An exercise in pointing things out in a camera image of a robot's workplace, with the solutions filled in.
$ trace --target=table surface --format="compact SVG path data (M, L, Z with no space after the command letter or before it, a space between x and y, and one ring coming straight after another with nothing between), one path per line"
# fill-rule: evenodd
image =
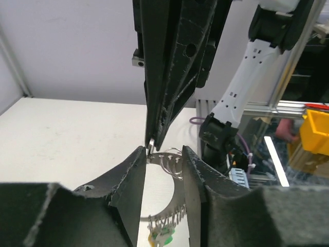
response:
M60 182L75 189L121 163L144 145L145 105L22 98L0 117L0 182ZM183 145L197 149L196 110L185 108L172 123L161 151ZM166 207L172 178L148 165L142 215ZM147 223L138 246L149 246ZM168 246L188 246L187 220Z

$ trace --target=metal ring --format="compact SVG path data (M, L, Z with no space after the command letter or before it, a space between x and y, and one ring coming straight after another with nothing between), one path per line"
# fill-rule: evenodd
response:
M161 166L161 160L166 159L168 161L169 166L177 166L176 159L178 158L178 164L181 166L181 156L175 153L153 153L150 155L148 159L148 163L156 164ZM157 213L153 216L140 217L140 221L149 222L156 221L161 219L166 219L168 217L173 216L177 212L179 212L185 206L185 192L184 192L184 183L182 180L174 179L174 193L171 201L165 207L164 210Z

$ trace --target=yellow plastic container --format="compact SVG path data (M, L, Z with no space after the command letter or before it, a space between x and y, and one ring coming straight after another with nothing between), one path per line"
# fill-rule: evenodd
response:
M307 110L300 137L304 150L329 155L329 113Z

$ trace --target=purple cable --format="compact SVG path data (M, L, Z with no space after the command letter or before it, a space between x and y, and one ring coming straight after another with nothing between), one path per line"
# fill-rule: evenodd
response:
M189 122L193 125L201 125L204 120L205 120L204 117L191 117ZM247 169L247 176L249 176L251 173L251 170L252 170L252 167L250 166L252 164L252 156L249 155L250 149L249 149L247 142L244 140L244 138L239 133L237 133L237 136L239 137L240 141L242 142L242 144L245 148L245 151L247 152L247 155L248 155L249 165L248 165L248 169Z

